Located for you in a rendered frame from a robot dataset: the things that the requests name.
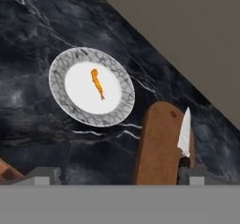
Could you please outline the white marbled plate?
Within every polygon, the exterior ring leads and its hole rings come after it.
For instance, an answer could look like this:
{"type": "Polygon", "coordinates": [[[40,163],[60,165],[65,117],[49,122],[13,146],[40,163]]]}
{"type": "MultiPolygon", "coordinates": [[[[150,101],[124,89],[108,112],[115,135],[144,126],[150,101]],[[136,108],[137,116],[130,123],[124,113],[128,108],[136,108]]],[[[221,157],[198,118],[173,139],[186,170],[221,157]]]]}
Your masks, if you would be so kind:
{"type": "Polygon", "coordinates": [[[59,53],[49,69],[52,97],[71,118],[91,127],[112,127],[128,118],[135,104],[132,80],[123,66],[97,49],[75,47],[59,53]],[[105,99],[92,81],[96,68],[105,99]]]}

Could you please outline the orange piece of meat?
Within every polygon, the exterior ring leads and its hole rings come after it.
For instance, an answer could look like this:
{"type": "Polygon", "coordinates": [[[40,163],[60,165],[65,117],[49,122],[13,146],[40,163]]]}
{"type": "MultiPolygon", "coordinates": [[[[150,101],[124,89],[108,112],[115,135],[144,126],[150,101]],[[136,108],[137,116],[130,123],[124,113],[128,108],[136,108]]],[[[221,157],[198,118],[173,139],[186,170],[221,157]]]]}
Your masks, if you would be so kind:
{"type": "Polygon", "coordinates": [[[92,75],[92,81],[100,94],[101,100],[105,99],[101,83],[98,79],[98,70],[96,68],[93,68],[91,70],[91,75],[92,75]]]}

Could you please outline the brown wooden cutting board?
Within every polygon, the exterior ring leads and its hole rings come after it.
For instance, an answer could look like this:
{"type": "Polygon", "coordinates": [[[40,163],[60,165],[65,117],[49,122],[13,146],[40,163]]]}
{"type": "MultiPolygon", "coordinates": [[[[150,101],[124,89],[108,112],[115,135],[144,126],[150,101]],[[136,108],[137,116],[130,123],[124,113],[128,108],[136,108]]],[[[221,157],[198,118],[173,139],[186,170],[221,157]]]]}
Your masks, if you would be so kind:
{"type": "MultiPolygon", "coordinates": [[[[181,150],[177,147],[186,111],[166,101],[152,104],[146,111],[136,156],[134,185],[175,186],[181,150]]],[[[190,124],[190,168],[195,166],[194,134],[190,124]]]]}

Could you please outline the reddish brown wooden object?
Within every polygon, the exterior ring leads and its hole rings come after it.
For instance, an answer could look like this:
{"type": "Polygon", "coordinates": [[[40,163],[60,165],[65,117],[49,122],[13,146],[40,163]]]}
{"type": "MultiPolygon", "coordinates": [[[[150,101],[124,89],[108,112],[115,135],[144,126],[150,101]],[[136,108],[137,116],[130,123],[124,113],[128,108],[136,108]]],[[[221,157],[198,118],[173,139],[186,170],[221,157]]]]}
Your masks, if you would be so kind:
{"type": "Polygon", "coordinates": [[[0,182],[22,178],[23,174],[0,158],[0,182]]]}

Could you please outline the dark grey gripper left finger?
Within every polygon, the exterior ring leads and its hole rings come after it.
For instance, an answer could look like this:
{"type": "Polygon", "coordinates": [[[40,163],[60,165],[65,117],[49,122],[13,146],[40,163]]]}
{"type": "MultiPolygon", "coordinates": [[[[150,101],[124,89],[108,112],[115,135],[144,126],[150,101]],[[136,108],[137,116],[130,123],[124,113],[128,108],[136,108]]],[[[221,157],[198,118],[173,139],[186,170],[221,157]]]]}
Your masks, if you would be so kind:
{"type": "Polygon", "coordinates": [[[22,178],[7,181],[15,186],[59,186],[61,169],[59,167],[38,167],[22,178]]]}

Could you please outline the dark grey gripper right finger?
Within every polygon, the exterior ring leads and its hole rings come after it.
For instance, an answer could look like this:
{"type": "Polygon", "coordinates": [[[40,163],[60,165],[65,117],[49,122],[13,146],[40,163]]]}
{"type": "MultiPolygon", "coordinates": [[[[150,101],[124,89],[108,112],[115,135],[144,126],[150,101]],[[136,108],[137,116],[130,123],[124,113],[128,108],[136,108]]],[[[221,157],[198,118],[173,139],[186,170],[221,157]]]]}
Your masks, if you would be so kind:
{"type": "Polygon", "coordinates": [[[201,166],[196,166],[193,169],[179,168],[178,184],[185,186],[228,186],[231,182],[214,178],[204,172],[201,166]]]}

